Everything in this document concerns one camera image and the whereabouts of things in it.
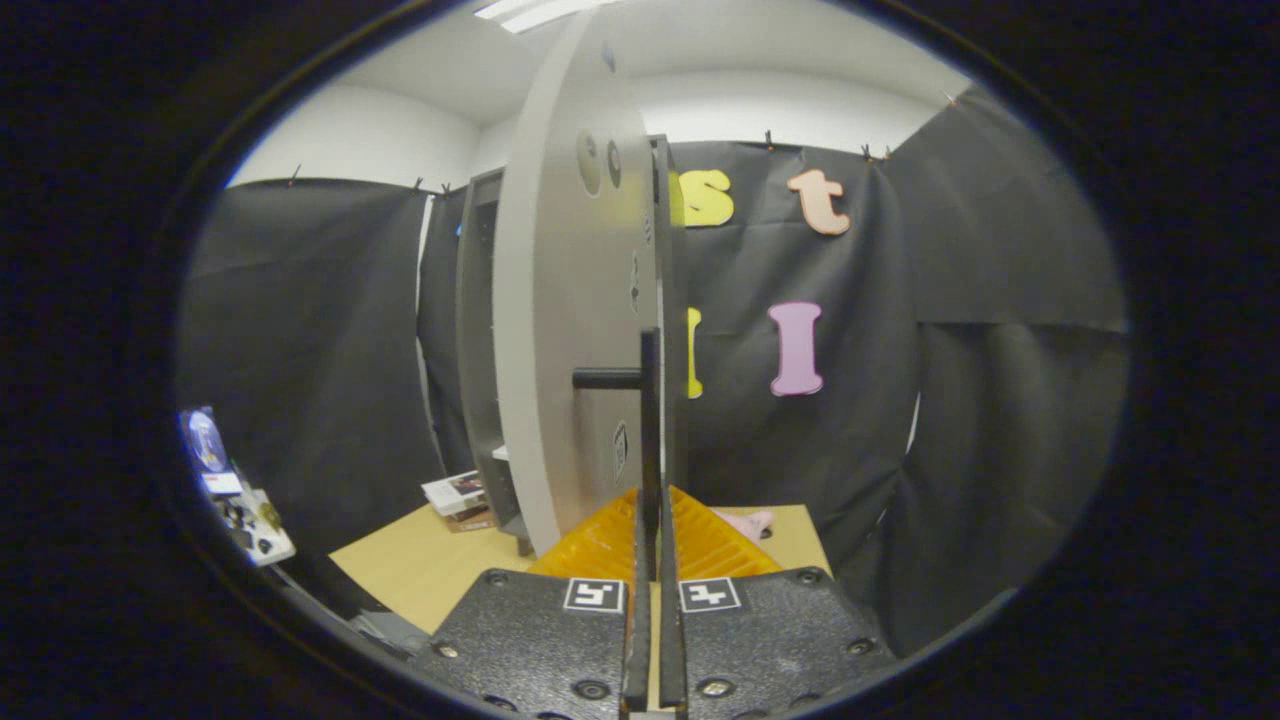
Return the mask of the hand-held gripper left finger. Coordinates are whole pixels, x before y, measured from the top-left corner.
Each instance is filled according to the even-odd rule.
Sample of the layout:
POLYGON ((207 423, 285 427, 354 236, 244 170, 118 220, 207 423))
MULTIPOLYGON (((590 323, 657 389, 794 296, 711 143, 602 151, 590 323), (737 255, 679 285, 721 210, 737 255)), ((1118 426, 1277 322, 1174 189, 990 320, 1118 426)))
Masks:
POLYGON ((417 652, 428 682, 520 719, 626 719, 648 702, 646 514, 625 491, 529 570, 481 571, 417 652))

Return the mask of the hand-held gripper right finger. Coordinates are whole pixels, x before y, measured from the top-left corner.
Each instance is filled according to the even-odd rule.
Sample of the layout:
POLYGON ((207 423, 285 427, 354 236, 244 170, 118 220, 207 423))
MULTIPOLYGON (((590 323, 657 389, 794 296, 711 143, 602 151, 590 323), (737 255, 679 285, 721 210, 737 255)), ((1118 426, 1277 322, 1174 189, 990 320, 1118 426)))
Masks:
POLYGON ((659 700, 676 717, 801 717, 899 662, 827 570, 780 566, 682 489, 663 491, 659 541, 659 700))

